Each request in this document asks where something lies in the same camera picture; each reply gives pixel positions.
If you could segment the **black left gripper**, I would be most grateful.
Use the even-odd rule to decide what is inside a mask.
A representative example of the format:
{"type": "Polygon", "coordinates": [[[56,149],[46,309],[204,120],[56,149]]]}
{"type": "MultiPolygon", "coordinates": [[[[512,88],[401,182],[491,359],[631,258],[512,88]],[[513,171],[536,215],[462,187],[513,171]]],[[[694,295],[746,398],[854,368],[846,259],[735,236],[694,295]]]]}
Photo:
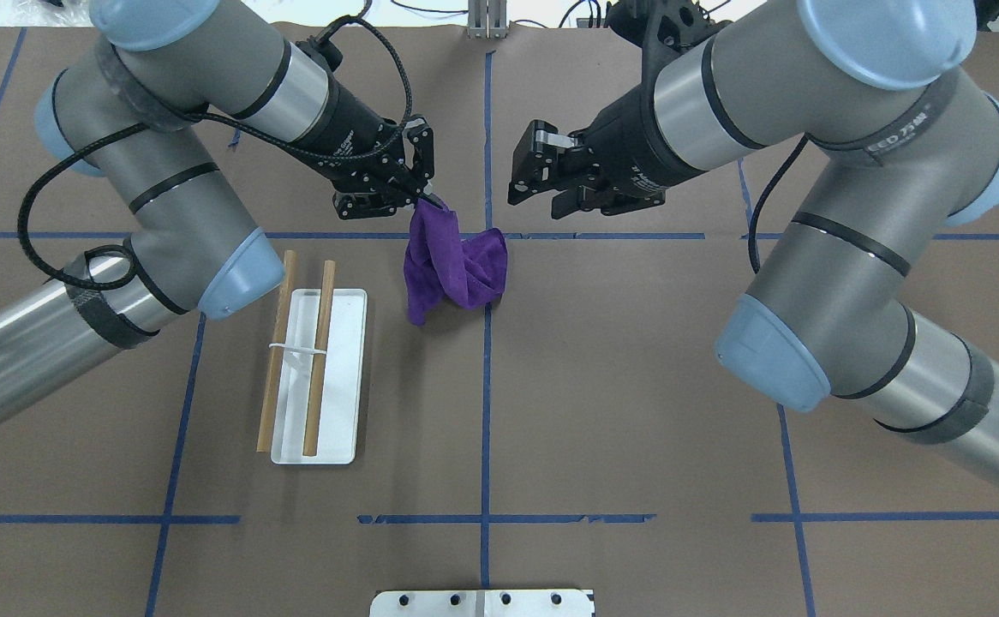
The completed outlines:
{"type": "Polygon", "coordinates": [[[432,186],[432,126],[425,117],[410,117],[403,139],[395,129],[397,123],[332,83],[323,111],[302,137],[302,149],[324,157],[305,164],[330,181],[332,207],[343,221],[391,216],[421,201],[447,208],[432,186]],[[403,163],[404,143],[412,148],[409,168],[403,163]]]}

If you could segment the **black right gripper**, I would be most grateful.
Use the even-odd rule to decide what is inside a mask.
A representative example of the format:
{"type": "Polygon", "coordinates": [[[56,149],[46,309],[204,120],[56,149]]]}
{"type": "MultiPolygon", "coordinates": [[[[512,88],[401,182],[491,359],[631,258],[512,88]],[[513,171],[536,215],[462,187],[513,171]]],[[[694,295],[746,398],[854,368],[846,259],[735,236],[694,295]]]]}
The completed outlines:
{"type": "Polygon", "coordinates": [[[648,120],[640,90],[622,95],[571,136],[531,120],[512,153],[508,206],[551,191],[559,192],[551,202],[552,219],[659,206],[668,189],[680,184],[680,163],[648,120]]]}

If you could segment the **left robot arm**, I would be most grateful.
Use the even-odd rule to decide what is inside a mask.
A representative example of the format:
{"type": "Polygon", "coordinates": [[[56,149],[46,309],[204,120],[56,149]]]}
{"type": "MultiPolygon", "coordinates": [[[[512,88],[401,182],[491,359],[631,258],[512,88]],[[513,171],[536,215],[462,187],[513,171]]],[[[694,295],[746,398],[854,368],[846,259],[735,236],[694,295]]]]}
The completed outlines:
{"type": "Polygon", "coordinates": [[[93,1],[89,12],[99,39],[36,109],[57,164],[23,195],[16,235],[46,281],[0,312],[0,424],[177,317],[225,319],[284,281],[198,122],[240,129],[319,172],[341,219],[436,199],[424,118],[382,117],[335,77],[331,38],[360,17],[292,42],[241,1],[93,1]],[[71,169],[107,179],[139,230],[54,268],[31,245],[29,218],[71,169]]]}

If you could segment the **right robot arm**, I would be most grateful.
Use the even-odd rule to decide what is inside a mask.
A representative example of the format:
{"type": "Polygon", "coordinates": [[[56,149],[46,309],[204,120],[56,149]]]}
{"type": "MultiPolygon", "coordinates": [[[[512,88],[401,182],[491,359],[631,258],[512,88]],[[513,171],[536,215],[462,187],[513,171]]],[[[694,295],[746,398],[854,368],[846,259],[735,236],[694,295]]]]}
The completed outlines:
{"type": "Polygon", "coordinates": [[[715,355],[786,409],[829,396],[999,488],[999,363],[898,300],[942,227],[999,206],[999,102],[962,69],[972,1],[767,1],[715,22],[620,1],[641,80],[587,128],[527,126],[512,206],[659,206],[670,188],[796,136],[828,164],[736,301],[715,355]]]}

